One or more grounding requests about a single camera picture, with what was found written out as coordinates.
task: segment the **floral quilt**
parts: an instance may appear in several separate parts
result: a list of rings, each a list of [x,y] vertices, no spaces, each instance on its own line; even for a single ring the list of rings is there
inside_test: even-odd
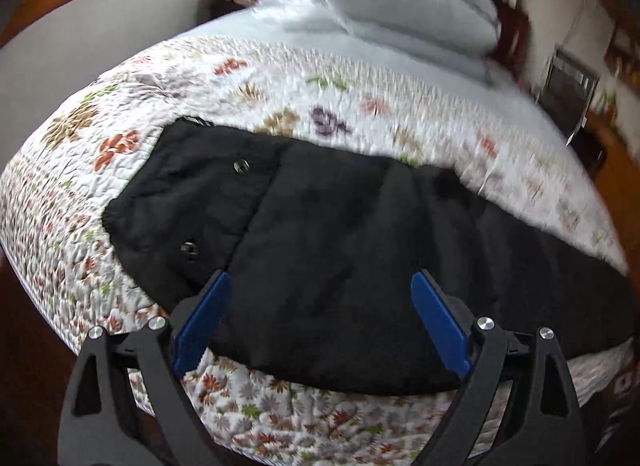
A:
[[[95,324],[133,331],[162,309],[122,270],[100,215],[178,117],[452,167],[473,191],[626,271],[609,216],[568,153],[420,80],[330,54],[223,37],[169,40],[67,99],[0,178],[0,240],[33,303],[76,353]],[[580,402],[628,345],[570,362]],[[152,413],[139,373],[138,404]],[[182,384],[219,444],[277,465],[408,465],[453,397],[318,390],[204,354]],[[494,438],[501,387],[474,452]]]

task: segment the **orange flower pattern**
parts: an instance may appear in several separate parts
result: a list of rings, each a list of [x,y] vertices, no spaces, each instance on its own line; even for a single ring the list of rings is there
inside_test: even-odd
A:
[[[214,392],[222,390],[226,386],[226,378],[220,380],[211,374],[205,374],[202,382],[207,390],[212,390]]]
[[[151,56],[138,56],[130,60],[128,63],[131,65],[146,65],[153,61]]]
[[[236,60],[234,58],[229,58],[219,67],[216,67],[213,73],[217,76],[225,76],[231,74],[235,70],[239,70],[240,68],[246,67],[247,62],[242,60]]]
[[[490,159],[495,159],[496,157],[498,157],[498,152],[495,150],[494,141],[492,141],[489,137],[482,136],[482,135],[479,136],[479,140],[480,140],[480,146],[482,147],[482,149],[484,149],[484,151],[490,157]]]
[[[94,171],[100,171],[111,164],[116,153],[132,153],[138,148],[138,131],[129,130],[105,139],[98,148],[98,159],[94,163]]]
[[[388,115],[390,111],[390,108],[383,99],[373,97],[371,94],[367,94],[367,99],[365,100],[362,108],[366,113],[373,115],[373,117],[378,115]]]

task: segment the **blue pad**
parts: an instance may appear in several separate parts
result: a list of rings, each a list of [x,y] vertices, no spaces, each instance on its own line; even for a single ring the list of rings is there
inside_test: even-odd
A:
[[[473,369],[469,356],[469,341],[444,302],[444,295],[433,278],[425,272],[414,274],[411,298],[440,359],[447,370],[466,380]]]
[[[174,369],[178,379],[196,369],[231,299],[229,275],[220,273],[211,284],[180,333],[174,338]]]

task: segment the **headboard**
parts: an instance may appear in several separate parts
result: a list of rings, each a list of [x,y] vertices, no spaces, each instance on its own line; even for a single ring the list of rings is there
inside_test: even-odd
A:
[[[531,23],[521,10],[510,7],[501,0],[494,0],[498,9],[498,19],[502,24],[498,46],[489,57],[506,68],[518,79],[527,58]]]

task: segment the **wooden floor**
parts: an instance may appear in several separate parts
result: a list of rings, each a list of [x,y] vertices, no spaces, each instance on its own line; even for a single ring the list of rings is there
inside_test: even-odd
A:
[[[40,316],[1,253],[0,295],[0,464],[54,465],[75,356]]]

